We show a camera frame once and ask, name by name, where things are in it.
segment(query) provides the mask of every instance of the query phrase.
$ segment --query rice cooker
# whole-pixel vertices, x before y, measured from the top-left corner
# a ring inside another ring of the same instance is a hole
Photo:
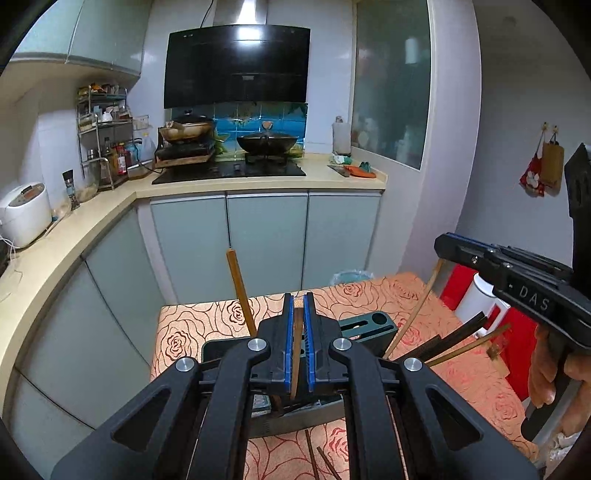
[[[21,185],[0,200],[0,232],[14,248],[23,248],[51,223],[51,207],[45,185]]]

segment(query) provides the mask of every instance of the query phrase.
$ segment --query wok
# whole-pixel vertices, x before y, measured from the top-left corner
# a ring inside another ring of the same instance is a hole
[[[215,121],[211,118],[193,115],[190,111],[186,111],[184,115],[166,122],[165,126],[158,131],[169,143],[185,143],[211,134],[215,125]]]
[[[283,155],[296,144],[297,137],[282,133],[257,132],[236,139],[252,155]]]

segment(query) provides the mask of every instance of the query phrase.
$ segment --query red bag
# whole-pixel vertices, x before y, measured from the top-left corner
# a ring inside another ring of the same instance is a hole
[[[543,197],[545,193],[544,184],[540,180],[540,175],[542,173],[542,161],[538,157],[538,151],[540,150],[542,140],[545,139],[547,128],[547,124],[544,124],[542,127],[542,135],[540,137],[540,141],[538,142],[538,147],[535,149],[534,158],[531,159],[527,170],[519,179],[519,183],[525,189],[525,191],[536,197]]]

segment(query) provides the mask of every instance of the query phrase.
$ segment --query kitchen cabinet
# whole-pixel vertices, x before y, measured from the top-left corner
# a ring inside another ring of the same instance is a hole
[[[69,61],[91,59],[139,73],[151,4],[151,0],[86,0]]]
[[[325,287],[335,273],[363,270],[379,192],[310,193],[303,289]]]
[[[39,17],[15,52],[15,58],[68,55],[84,0],[57,0]]]
[[[97,428],[150,380],[86,264],[76,267],[17,367],[44,395]]]
[[[35,470],[49,480],[56,463],[92,429],[57,407],[22,375],[15,375],[7,428]]]
[[[85,257],[109,310],[144,360],[151,363],[164,297],[135,209],[126,213]]]
[[[154,225],[178,301],[235,299],[226,260],[229,248],[224,194],[153,200]]]
[[[249,297],[301,289],[307,193],[228,194],[230,242]]]

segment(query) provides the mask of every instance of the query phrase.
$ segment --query table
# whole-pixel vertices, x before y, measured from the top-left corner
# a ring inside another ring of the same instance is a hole
[[[319,314],[337,320],[375,310],[387,312],[401,327],[424,289],[414,274],[403,273],[370,281],[312,290]],[[281,312],[283,294],[249,299],[255,323]],[[391,359],[414,349],[434,335],[445,336],[460,326],[459,320],[433,293],[419,312]],[[164,307],[158,324],[151,376],[160,375],[174,361],[189,355],[201,358],[203,344],[212,339],[247,336],[237,300]],[[530,459],[537,448],[520,432],[524,409],[501,378],[483,347],[449,360],[433,370]],[[343,480],[349,478],[349,451],[345,421],[314,427],[314,449],[320,446]],[[321,478],[332,478],[320,455],[315,455]],[[245,479],[275,480],[312,476],[310,454],[303,431],[251,439],[246,454]]]

